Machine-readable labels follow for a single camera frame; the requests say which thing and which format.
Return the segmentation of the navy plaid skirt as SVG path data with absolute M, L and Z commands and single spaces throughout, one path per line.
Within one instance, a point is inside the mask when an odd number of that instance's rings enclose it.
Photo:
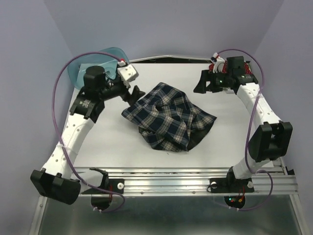
M 193 104 L 185 92 L 162 82 L 121 115 L 138 127 L 152 149 L 172 152 L 196 147 L 217 119 Z

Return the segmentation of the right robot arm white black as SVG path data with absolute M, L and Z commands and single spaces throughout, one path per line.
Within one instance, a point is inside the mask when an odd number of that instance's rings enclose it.
M 231 168 L 231 176 L 225 179 L 226 188 L 236 191 L 243 185 L 243 179 L 286 155 L 293 126 L 282 121 L 271 109 L 262 95 L 262 85 L 254 74 L 246 71 L 242 56 L 223 59 L 214 53 L 211 61 L 213 68 L 201 72 L 193 91 L 204 94 L 232 90 L 250 114 L 249 128 L 255 127 L 254 133 L 247 134 L 244 158 Z

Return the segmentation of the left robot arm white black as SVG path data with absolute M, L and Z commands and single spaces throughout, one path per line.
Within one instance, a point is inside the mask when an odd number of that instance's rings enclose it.
M 131 64 L 117 64 L 115 73 L 102 66 L 90 66 L 83 76 L 84 85 L 76 96 L 67 117 L 67 123 L 47 162 L 41 170 L 34 170 L 30 180 L 40 195 L 71 205 L 79 194 L 95 189 L 98 193 L 113 195 L 108 172 L 92 167 L 77 173 L 73 164 L 80 148 L 105 108 L 105 101 L 121 97 L 133 105 L 144 96 L 137 86 L 129 92 L 130 83 L 138 77 Z

